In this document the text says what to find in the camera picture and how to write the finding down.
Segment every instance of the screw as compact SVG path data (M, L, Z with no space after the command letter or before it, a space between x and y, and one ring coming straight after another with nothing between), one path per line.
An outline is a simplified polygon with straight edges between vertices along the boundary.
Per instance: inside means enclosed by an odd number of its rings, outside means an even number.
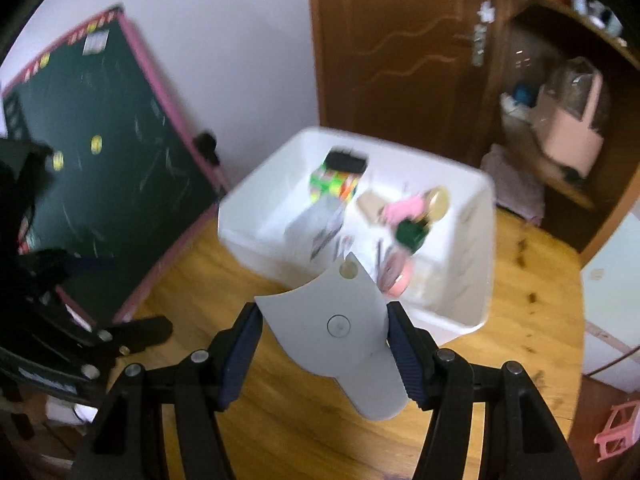
M453 361L456 358L456 353L453 350L449 350L448 348L441 348L438 350L437 354L438 359L444 361L446 363Z
M98 330L98 337L102 339L105 343L113 340L113 336L111 335L111 332L107 332L106 330Z
M507 370L510 371L513 375L517 375L519 373L522 373L524 368L522 368L522 365L516 361L508 361Z
M91 379L92 381L100 377L100 370L98 370L98 368L93 365L82 365L80 367L80 371L82 372L82 375L84 375L87 379Z
M126 373L127 377L135 377L142 371L142 366L137 363L127 366L124 369L124 373Z
M203 363L209 359L209 352L206 350L196 350L193 354L191 354L191 361L196 364Z

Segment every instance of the white storage box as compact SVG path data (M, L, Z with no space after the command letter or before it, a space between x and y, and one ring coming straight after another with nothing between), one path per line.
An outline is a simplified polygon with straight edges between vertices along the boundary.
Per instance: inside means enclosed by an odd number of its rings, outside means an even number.
M400 297L412 323L428 330L438 345L484 325L492 293L494 266L494 188L481 171L406 146L331 130L307 128L243 180L220 205L218 236L239 262L267 278L297 288L318 276L311 265L296 261L284 244L287 225L311 205L309 176L334 147L365 153L369 167L356 197L369 188L390 200L446 186L450 208L431 229L417 255L440 264L444 288L429 305ZM354 235L353 252L375 254L385 226L371 228L355 204L348 206L341 235Z

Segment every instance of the green chalkboard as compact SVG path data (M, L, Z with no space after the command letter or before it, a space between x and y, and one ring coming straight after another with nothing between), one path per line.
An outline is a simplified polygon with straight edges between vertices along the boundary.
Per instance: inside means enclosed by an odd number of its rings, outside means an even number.
M30 248L113 258L63 283L100 323L220 198L140 68L121 11L108 12L41 54L3 96L9 137L56 152Z

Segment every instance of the pink plastic stool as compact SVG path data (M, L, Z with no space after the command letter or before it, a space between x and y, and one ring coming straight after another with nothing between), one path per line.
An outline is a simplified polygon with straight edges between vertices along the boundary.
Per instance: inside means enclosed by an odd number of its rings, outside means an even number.
M633 409L631 416L627 417L631 409ZM618 414L620 414L620 421L616 420L616 425L612 428L611 425ZM619 455L638 441L640 436L639 415L640 400L633 400L632 402L611 407L611 416L605 424L604 430L593 439L593 443L600 446L598 462Z

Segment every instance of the yellow round object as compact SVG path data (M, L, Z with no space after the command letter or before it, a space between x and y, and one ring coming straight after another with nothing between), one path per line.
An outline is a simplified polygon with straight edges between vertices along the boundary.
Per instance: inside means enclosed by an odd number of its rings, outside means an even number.
M100 135L94 135L91 138L91 152L97 155L102 151L102 137Z
M55 152L53 154L52 163L55 171L60 171L62 169L65 165L65 156L62 155L62 152Z

